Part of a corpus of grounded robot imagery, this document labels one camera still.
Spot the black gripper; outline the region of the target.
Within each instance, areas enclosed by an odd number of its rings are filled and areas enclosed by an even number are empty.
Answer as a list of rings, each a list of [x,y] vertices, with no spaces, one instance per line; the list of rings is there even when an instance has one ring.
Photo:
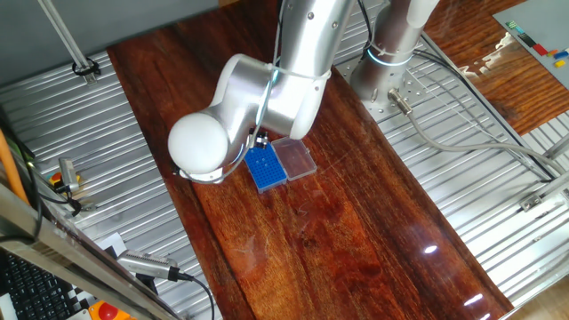
[[[267,148],[269,144],[268,133],[262,130],[255,131],[254,128],[249,130],[250,138],[256,142],[257,148]]]

